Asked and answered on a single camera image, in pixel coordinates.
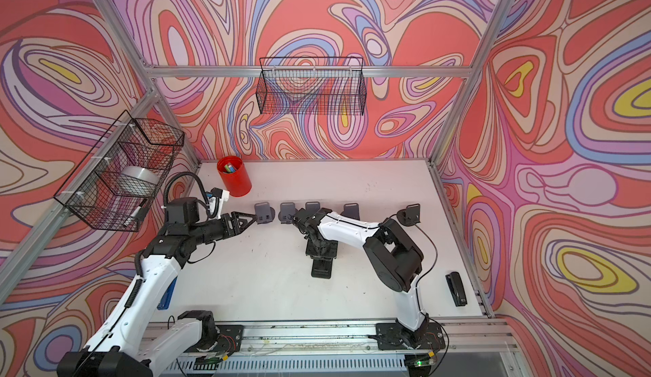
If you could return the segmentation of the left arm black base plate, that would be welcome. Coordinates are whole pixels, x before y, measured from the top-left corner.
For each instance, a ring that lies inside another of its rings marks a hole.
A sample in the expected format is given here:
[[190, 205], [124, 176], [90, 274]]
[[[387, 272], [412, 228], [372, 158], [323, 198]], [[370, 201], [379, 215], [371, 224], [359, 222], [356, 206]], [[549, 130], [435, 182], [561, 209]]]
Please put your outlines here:
[[205, 351], [232, 355], [241, 350], [244, 326], [241, 324], [221, 324], [215, 327], [214, 341]]

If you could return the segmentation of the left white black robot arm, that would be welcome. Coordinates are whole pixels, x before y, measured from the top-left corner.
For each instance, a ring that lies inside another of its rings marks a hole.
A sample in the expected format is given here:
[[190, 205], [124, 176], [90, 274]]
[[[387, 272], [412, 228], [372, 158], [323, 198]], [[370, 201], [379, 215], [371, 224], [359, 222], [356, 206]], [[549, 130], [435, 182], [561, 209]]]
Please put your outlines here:
[[212, 312], [179, 315], [164, 334], [141, 346], [149, 321], [197, 247], [244, 233], [253, 214], [223, 213], [229, 193], [201, 190], [199, 197], [164, 199], [164, 224], [134, 258], [136, 274], [108, 319], [78, 351], [60, 360], [59, 376], [159, 376], [186, 350], [213, 352], [222, 334]]

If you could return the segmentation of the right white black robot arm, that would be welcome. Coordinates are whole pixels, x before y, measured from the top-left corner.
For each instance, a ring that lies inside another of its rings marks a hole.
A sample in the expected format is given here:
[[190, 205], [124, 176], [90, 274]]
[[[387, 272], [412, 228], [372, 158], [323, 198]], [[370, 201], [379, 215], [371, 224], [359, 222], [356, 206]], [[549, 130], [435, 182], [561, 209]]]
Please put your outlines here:
[[306, 255], [313, 260], [314, 278], [332, 277], [333, 260], [341, 243], [364, 251], [380, 282], [394, 292], [398, 308], [392, 330], [376, 333], [376, 340], [410, 349], [422, 345], [428, 320], [416, 284], [424, 254], [398, 221], [389, 217], [381, 223], [364, 222], [330, 209], [300, 209], [293, 214], [292, 224], [307, 241]]

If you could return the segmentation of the red cylindrical pen cup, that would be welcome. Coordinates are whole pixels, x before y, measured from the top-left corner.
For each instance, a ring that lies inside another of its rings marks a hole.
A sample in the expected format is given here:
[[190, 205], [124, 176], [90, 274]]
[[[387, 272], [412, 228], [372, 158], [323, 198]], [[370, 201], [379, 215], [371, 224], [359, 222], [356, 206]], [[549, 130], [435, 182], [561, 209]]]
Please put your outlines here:
[[241, 158], [221, 158], [217, 163], [217, 170], [225, 188], [233, 197], [244, 197], [252, 190], [249, 174]]

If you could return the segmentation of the blue stapler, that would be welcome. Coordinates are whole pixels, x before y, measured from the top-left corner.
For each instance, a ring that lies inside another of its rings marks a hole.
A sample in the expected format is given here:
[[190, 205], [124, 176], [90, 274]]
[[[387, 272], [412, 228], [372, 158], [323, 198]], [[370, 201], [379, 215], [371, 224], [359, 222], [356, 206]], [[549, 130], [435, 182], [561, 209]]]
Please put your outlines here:
[[159, 311], [167, 310], [170, 307], [173, 293], [176, 287], [176, 282], [177, 282], [177, 278], [174, 278], [174, 280], [172, 280], [172, 282], [166, 288], [163, 296], [159, 301], [159, 304], [157, 305], [157, 309]]

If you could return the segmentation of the black rectangular phone stand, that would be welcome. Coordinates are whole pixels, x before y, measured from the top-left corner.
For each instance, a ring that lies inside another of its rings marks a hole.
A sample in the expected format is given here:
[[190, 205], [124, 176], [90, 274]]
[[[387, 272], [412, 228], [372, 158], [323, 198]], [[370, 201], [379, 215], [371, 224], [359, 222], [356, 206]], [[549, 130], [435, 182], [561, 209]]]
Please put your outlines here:
[[312, 258], [310, 275], [312, 278], [330, 280], [332, 278], [333, 258]]

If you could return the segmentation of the dark grey phone stand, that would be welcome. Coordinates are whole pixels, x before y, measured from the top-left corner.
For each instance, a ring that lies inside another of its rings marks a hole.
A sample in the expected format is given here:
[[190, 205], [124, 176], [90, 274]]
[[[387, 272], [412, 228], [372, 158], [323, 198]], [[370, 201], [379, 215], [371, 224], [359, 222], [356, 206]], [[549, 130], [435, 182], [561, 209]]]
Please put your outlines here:
[[396, 213], [398, 222], [404, 227], [411, 227], [420, 224], [420, 204], [413, 203]]

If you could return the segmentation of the black stapler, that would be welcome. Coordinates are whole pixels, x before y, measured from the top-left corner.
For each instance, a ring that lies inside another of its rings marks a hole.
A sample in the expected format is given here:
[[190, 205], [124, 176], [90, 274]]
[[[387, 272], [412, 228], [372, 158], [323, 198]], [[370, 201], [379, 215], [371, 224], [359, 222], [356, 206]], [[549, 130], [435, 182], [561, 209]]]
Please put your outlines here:
[[445, 276], [449, 292], [456, 307], [464, 307], [468, 304], [466, 290], [458, 271], [452, 271]]

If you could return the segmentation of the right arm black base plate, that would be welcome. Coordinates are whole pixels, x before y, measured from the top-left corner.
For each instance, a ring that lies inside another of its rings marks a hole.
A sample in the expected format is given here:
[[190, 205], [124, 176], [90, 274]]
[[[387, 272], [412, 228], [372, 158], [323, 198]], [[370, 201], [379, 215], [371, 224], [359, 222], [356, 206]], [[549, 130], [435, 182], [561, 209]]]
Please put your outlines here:
[[447, 347], [447, 338], [439, 323], [425, 320], [416, 331], [401, 325], [398, 321], [378, 323], [376, 333], [371, 336], [382, 351], [425, 350], [434, 353]]

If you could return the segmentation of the white marker in basket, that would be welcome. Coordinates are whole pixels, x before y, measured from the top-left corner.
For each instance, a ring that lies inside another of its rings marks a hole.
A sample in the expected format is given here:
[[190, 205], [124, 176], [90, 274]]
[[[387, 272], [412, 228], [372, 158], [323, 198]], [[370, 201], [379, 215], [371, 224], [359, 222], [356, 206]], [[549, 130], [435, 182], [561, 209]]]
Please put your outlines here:
[[136, 229], [141, 224], [144, 214], [143, 206], [135, 207], [133, 212], [126, 218], [123, 227], [126, 229]]

